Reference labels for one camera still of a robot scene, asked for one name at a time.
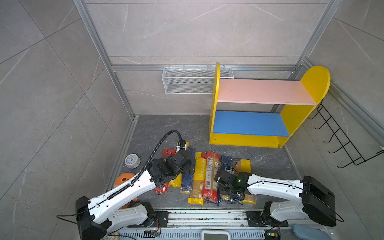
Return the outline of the dark blue end spaghetti bag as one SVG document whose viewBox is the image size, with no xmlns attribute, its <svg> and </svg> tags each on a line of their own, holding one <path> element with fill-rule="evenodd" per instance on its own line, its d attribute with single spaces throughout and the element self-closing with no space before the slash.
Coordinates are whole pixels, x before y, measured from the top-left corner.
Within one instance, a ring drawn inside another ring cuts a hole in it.
<svg viewBox="0 0 384 240">
<path fill-rule="evenodd" d="M 240 167 L 238 166 L 239 163 L 240 162 L 233 162 L 233 164 L 232 164 L 232 170 L 233 170 L 233 174 L 235 176 L 239 175 L 239 171 L 240 171 Z M 240 196 L 238 195 L 238 193 L 233 193 L 231 196 L 231 199 L 234 203 L 242 205 L 242 200 L 241 200 Z"/>
</svg>

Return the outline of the yellow end spaghetti bag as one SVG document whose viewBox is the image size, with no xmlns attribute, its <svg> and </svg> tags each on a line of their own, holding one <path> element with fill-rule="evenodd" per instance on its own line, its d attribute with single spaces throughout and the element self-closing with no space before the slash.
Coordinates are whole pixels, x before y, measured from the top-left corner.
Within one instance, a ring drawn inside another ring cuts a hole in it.
<svg viewBox="0 0 384 240">
<path fill-rule="evenodd" d="M 250 160 L 241 159 L 241 172 L 252 173 Z M 256 199 L 255 195 L 245 194 L 245 198 L 242 200 L 242 203 L 256 205 Z"/>
</svg>

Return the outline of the red label spaghetti bag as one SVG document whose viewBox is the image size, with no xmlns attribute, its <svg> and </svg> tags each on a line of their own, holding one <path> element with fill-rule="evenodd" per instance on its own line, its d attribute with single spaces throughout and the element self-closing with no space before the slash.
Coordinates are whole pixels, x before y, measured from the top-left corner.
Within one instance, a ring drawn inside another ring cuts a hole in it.
<svg viewBox="0 0 384 240">
<path fill-rule="evenodd" d="M 215 176 L 221 166 L 219 158 L 218 154 L 207 152 L 207 169 L 202 194 L 204 199 L 215 204 L 218 202 L 218 183 L 215 181 Z"/>
</svg>

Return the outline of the blue Sankara spaghetti bag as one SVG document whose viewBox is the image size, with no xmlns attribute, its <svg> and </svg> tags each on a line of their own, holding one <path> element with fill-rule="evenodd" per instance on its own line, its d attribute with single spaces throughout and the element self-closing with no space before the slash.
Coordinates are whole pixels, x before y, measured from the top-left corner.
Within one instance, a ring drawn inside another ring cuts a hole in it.
<svg viewBox="0 0 384 240">
<path fill-rule="evenodd" d="M 225 170 L 226 167 L 233 165 L 233 159 L 228 156 L 222 155 L 220 157 L 220 161 L 221 161 L 221 170 Z M 226 203 L 228 205 L 232 205 L 234 203 L 230 195 L 227 195 L 224 192 L 224 190 L 222 190 L 221 187 L 219 187 L 218 189 L 218 200 L 219 200 L 219 203 Z"/>
</svg>

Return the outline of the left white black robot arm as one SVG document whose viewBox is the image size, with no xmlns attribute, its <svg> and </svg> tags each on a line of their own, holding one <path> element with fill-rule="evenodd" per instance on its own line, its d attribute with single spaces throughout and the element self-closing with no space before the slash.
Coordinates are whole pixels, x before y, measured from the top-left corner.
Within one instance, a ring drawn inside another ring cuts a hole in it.
<svg viewBox="0 0 384 240">
<path fill-rule="evenodd" d="M 180 149 L 174 155 L 150 160 L 134 178 L 109 192 L 92 199 L 80 197 L 75 202 L 80 238 L 100 240 L 123 227 L 147 224 L 149 219 L 155 217 L 149 203 L 139 204 L 132 209 L 124 209 L 124 205 L 161 184 L 169 183 L 180 174 L 192 174 L 195 164 L 195 156 Z"/>
</svg>

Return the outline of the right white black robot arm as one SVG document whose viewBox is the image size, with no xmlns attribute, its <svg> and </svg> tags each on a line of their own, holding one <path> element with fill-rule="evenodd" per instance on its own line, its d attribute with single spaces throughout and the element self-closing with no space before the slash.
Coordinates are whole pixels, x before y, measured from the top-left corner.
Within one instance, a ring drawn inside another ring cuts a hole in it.
<svg viewBox="0 0 384 240">
<path fill-rule="evenodd" d="M 279 180 L 240 172 L 218 170 L 215 176 L 221 193 L 236 201 L 246 195 L 265 195 L 283 199 L 282 202 L 266 202 L 259 216 L 247 215 L 251 221 L 265 226 L 285 227 L 289 220 L 310 219 L 322 226 L 334 227 L 343 219 L 336 213 L 335 195 L 311 176 L 302 180 Z"/>
</svg>

